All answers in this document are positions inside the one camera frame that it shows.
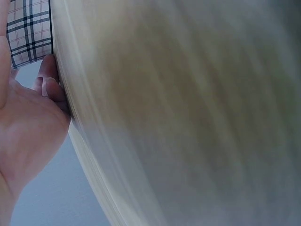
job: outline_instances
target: finger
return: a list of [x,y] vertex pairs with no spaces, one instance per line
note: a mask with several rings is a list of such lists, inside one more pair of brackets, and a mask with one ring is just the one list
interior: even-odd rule
[[0,0],[0,36],[6,36],[10,0]]
[[53,78],[46,79],[46,92],[49,99],[54,102],[66,101],[66,95],[63,88]]
[[51,99],[64,113],[70,115],[65,92],[55,79],[47,78],[44,80],[42,95]]
[[42,95],[42,86],[43,86],[43,78],[38,77],[35,79],[32,89],[35,90],[38,94]]
[[44,57],[38,73],[38,77],[42,77],[44,79],[54,78],[57,82],[59,82],[55,57],[52,54]]
[[12,68],[12,69],[10,70],[10,77],[13,78],[13,79],[15,79],[16,76],[18,75],[18,72],[19,72],[18,69],[13,69],[13,68]]
[[8,41],[6,37],[0,36],[0,108],[4,106],[7,99],[10,69],[11,58]]

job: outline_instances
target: hand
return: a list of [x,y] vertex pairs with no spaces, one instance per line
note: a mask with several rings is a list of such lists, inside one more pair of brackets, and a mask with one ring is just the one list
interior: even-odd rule
[[32,89],[21,86],[14,78],[16,72],[11,73],[6,39],[9,3],[0,0],[0,201],[1,183],[5,181],[16,200],[55,155],[70,124],[52,55],[44,58]]

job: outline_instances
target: plaid shirt sleeve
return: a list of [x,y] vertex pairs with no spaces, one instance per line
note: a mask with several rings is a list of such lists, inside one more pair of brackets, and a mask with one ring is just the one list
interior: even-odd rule
[[7,39],[17,69],[52,53],[49,0],[11,0]]

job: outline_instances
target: checkered cloth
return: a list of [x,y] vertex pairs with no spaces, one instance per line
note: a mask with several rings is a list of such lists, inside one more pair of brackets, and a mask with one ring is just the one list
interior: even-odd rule
[[49,0],[11,0],[7,39],[12,67],[19,68],[52,52]]

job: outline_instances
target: gray background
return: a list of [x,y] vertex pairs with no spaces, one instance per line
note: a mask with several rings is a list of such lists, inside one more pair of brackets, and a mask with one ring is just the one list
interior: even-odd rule
[[[17,80],[31,87],[40,62],[20,69]],[[54,159],[23,190],[12,226],[109,226],[67,137]]]

